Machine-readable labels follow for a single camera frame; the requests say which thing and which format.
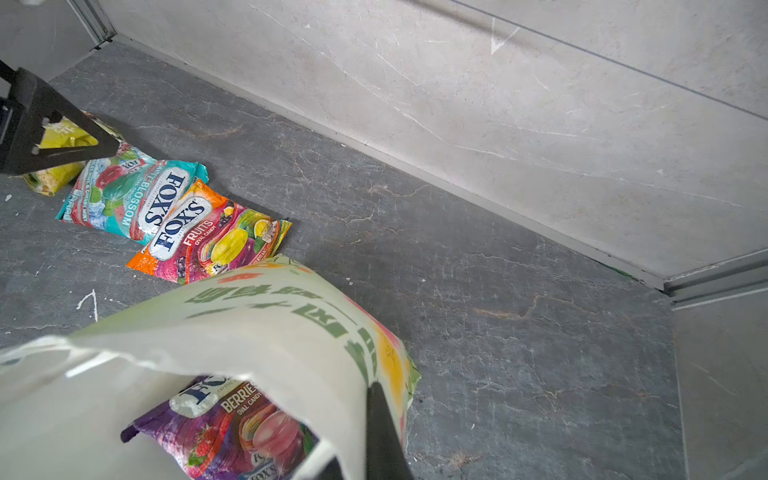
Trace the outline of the green Fox's mint candy bag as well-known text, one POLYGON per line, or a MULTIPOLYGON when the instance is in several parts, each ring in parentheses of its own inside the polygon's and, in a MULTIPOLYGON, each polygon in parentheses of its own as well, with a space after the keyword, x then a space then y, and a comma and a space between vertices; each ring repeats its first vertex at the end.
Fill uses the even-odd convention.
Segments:
POLYGON ((209 180, 205 165, 157 160, 122 142, 115 156, 86 163, 57 219, 145 245, 197 180, 209 180))

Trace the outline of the pink Fox's fruit candy bag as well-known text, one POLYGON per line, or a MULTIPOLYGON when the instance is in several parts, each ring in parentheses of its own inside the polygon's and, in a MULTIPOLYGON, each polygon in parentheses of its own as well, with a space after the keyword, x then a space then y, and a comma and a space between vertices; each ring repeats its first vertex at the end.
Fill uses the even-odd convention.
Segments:
POLYGON ((216 193, 200 180, 127 266, 185 285, 273 257, 292 223, 216 193))

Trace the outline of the white printed paper bag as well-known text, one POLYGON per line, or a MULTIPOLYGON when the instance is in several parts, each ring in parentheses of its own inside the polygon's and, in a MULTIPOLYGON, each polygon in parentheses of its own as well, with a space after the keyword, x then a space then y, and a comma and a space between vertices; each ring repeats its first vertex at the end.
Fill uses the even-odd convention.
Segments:
POLYGON ((368 387, 383 387, 403 449, 420 378, 396 335, 278 256, 4 350, 1 475, 191 479, 153 438, 120 434, 209 375, 252 383, 316 436, 290 479, 366 479, 368 387))

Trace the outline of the purple Fox's berries candy bag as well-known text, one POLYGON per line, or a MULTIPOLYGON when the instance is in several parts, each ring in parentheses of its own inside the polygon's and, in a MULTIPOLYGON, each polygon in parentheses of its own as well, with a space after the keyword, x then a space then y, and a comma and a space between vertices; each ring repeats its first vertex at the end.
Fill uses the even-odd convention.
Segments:
POLYGON ((290 479, 317 438, 248 381, 198 376, 131 422, 127 443, 153 438, 191 479, 290 479))

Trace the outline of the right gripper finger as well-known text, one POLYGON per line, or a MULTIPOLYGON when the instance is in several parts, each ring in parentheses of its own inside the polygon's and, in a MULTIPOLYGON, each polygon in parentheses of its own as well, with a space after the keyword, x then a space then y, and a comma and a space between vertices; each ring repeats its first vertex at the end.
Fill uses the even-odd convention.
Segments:
POLYGON ((375 382, 367 390, 366 479, 413 480, 383 387, 375 382))

